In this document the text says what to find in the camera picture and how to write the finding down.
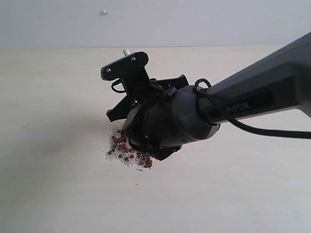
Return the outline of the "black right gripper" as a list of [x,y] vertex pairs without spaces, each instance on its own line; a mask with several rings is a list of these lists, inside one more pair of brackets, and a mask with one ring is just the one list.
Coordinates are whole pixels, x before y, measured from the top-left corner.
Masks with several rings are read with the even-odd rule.
[[111,89],[114,92],[126,94],[115,107],[107,110],[106,115],[111,122],[126,119],[134,107],[162,96],[172,87],[179,90],[189,84],[183,74],[177,78],[164,80],[150,79],[146,74],[130,74],[123,77],[107,74],[106,80],[113,82]]

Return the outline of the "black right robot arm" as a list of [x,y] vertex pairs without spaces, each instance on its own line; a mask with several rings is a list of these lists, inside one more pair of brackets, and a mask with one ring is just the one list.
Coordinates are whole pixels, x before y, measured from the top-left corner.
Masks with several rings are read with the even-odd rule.
[[311,36],[306,34],[223,81],[181,75],[149,78],[145,52],[125,55],[101,69],[101,78],[121,84],[125,97],[106,114],[124,120],[121,133],[137,151],[164,160],[184,144],[211,138],[222,122],[263,136],[310,139],[310,132],[269,130],[241,122],[274,112],[311,113]]

